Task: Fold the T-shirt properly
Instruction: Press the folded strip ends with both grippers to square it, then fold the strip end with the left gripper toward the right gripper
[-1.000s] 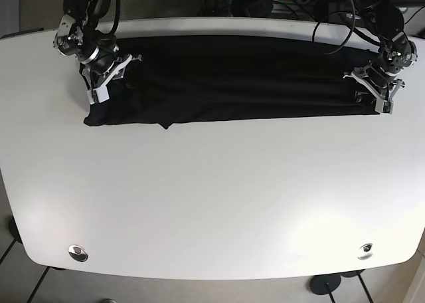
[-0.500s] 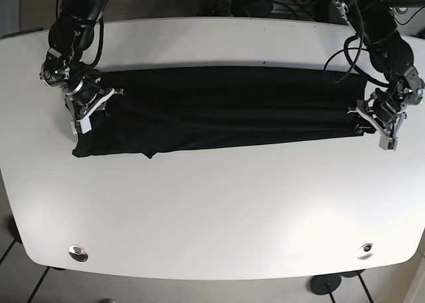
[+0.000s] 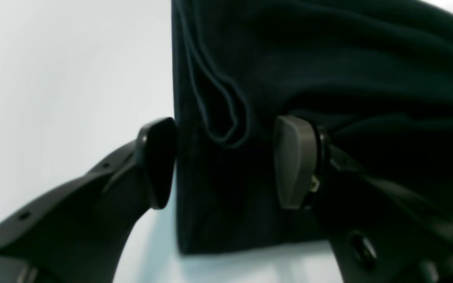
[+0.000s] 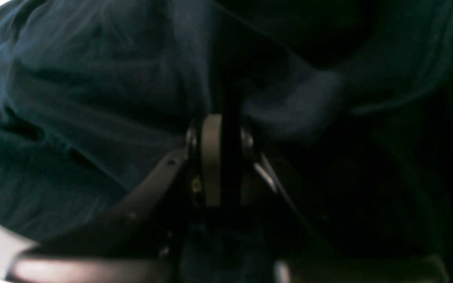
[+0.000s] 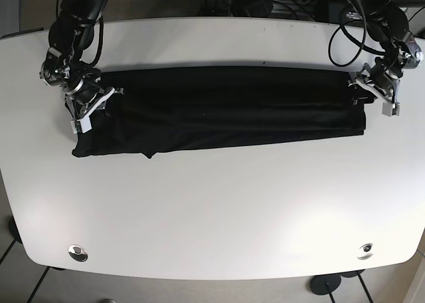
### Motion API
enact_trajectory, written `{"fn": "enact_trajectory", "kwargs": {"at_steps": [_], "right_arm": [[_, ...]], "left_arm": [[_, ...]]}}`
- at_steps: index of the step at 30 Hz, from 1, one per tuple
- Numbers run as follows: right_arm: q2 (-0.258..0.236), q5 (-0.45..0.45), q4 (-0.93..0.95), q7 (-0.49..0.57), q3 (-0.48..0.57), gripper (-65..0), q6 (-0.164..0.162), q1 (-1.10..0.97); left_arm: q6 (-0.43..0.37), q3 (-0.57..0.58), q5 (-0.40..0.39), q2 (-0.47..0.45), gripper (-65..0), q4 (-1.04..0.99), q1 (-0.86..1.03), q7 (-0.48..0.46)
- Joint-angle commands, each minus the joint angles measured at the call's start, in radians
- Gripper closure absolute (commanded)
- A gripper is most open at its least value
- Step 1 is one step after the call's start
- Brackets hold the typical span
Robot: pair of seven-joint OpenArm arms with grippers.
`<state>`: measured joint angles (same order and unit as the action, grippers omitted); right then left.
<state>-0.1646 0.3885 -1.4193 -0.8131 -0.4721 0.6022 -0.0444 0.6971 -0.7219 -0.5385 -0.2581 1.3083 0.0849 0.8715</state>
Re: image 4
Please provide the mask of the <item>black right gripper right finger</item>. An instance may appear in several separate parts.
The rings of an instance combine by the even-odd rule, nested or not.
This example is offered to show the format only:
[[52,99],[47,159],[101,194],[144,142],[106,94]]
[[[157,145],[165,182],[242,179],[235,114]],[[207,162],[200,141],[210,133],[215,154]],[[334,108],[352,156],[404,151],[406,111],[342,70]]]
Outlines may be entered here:
[[437,256],[347,259],[337,255],[304,214],[305,185],[270,141],[240,127],[245,178],[240,204],[267,236],[276,283],[448,283]]

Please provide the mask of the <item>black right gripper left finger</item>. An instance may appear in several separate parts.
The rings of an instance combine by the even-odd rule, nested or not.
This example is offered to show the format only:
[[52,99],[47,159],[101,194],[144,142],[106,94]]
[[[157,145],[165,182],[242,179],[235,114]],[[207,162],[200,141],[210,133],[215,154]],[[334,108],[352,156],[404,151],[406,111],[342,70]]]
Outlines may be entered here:
[[222,117],[189,127],[118,204],[83,226],[21,252],[6,283],[174,283],[187,226],[221,206]]

